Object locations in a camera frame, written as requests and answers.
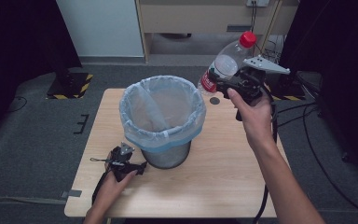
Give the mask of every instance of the white wall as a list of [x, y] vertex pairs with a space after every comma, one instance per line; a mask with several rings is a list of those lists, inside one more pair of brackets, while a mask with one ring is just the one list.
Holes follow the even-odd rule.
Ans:
[[144, 57], [134, 0], [57, 0], [77, 54]]

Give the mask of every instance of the bottle label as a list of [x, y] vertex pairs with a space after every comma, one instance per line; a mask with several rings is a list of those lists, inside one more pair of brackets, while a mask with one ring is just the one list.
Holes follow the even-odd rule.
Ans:
[[206, 70], [205, 74], [201, 77], [200, 83], [203, 89], [205, 89], [206, 91], [216, 92], [216, 84], [209, 79], [209, 71], [211, 69], [214, 69], [214, 62], [211, 64], [211, 66], [209, 66], [208, 70]]

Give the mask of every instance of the dark curtain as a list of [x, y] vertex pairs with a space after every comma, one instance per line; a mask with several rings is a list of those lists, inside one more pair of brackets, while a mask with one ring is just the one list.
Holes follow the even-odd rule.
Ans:
[[358, 3], [302, 0], [280, 63], [322, 74], [324, 118], [358, 161]]
[[25, 80], [81, 67], [56, 1], [0, 0], [0, 119]]

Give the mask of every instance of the plastic bottle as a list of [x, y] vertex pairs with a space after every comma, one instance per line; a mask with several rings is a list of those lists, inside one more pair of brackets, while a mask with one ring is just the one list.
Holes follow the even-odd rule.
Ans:
[[252, 46], [255, 41], [255, 35], [250, 31], [246, 31], [239, 40], [225, 46], [200, 78], [198, 83], [200, 92], [205, 95], [214, 95], [216, 84], [208, 78], [209, 71], [213, 69], [221, 78], [230, 79], [241, 68], [244, 59], [252, 58]]

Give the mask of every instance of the cabinet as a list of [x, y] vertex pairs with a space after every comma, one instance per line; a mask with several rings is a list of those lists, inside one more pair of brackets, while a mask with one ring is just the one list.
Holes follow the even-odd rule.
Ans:
[[[269, 35], [288, 33], [297, 5], [297, 0], [269, 0], [256, 9], [254, 32], [261, 49]], [[146, 61], [153, 34], [223, 34], [252, 25], [253, 9], [244, 0], [136, 0], [136, 6]]]

